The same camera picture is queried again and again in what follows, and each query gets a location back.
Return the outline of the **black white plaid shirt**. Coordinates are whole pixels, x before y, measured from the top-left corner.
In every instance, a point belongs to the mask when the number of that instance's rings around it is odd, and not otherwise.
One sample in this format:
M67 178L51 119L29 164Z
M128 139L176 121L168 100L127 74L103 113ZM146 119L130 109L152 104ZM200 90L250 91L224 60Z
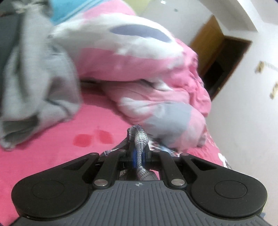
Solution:
M140 125L133 125L127 130L127 137L116 147L106 150L101 154L102 156L108 156L113 151L119 151L120 149L126 149L128 144L134 143L135 154L134 160L136 176L140 181L152 181L158 180L157 175L150 170L144 168L143 160L145 155L145 148L148 146L148 136Z

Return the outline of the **grey hoodie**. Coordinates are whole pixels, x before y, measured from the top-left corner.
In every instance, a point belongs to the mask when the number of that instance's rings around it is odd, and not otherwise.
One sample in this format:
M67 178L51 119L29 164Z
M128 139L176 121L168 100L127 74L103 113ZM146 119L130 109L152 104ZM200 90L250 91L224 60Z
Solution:
M20 15L1 96L1 147L9 150L73 118L81 91L71 58L50 36L50 3L1 1L1 16L7 12Z

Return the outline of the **pink floral bed sheet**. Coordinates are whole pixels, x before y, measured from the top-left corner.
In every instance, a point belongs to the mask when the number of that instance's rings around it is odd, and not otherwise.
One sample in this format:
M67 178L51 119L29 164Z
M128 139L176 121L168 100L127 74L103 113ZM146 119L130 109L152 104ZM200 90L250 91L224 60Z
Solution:
M83 104L73 120L62 122L10 150L1 149L1 225L18 217L11 201L22 178L119 144L130 126L98 85L82 89Z

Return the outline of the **blue striped pillow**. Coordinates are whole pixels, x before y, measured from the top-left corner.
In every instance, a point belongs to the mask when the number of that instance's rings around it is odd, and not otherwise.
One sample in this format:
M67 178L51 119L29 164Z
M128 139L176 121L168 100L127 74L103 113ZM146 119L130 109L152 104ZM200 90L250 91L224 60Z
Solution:
M102 0L52 0L49 1L52 7L51 22L54 25L65 22L79 12L86 11L101 4Z

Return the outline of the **wooden wall hook rack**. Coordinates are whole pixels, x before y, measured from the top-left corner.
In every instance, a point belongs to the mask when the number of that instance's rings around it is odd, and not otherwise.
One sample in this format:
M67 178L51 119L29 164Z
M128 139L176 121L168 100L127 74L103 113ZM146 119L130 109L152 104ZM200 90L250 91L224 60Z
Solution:
M259 61L254 72L261 75L264 85L269 89L270 99L274 100L277 95L277 66Z

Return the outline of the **brown wooden door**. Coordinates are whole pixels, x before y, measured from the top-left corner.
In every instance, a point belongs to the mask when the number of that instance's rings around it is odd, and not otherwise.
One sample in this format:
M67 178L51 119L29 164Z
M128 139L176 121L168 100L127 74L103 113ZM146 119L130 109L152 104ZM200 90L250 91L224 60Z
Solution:
M235 71L252 41L223 34L215 16L198 31L190 47L198 55L198 74L213 100Z

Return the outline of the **dark grey garment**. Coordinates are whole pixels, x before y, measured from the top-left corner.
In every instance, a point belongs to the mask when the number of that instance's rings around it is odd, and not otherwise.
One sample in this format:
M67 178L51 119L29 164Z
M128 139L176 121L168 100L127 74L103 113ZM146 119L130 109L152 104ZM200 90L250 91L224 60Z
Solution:
M1 96L4 86L4 68L14 44L18 40L19 24L19 14L7 12L1 16Z

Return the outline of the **pink floral quilt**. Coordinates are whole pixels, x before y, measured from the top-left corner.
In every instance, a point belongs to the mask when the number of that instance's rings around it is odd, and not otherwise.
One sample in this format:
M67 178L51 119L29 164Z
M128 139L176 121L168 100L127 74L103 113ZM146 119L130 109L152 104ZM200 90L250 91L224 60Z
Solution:
M131 124L179 152L204 146L211 101L196 53L125 1L104 1L54 25L81 79L101 83Z

